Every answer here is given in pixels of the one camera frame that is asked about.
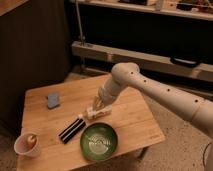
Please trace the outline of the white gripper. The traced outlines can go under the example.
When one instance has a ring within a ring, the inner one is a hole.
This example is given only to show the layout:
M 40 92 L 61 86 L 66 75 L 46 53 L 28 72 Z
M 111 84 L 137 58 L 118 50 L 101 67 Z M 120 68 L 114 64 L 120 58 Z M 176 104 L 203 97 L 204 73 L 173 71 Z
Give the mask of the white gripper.
M 78 115 L 79 119 L 96 119 L 101 116 L 108 115 L 112 112 L 112 106 L 104 106 L 99 97 L 95 97 L 93 104 L 88 107 L 82 114 Z

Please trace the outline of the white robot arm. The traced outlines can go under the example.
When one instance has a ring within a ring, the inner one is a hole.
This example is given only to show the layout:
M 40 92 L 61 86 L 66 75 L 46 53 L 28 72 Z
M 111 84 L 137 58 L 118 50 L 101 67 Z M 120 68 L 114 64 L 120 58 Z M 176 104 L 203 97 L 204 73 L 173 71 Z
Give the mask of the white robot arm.
M 92 118 L 106 111 L 127 87 L 145 93 L 183 120 L 213 139 L 213 102 L 186 91 L 149 79 L 140 73 L 136 63 L 118 63 L 111 75 L 98 89 L 85 115 Z

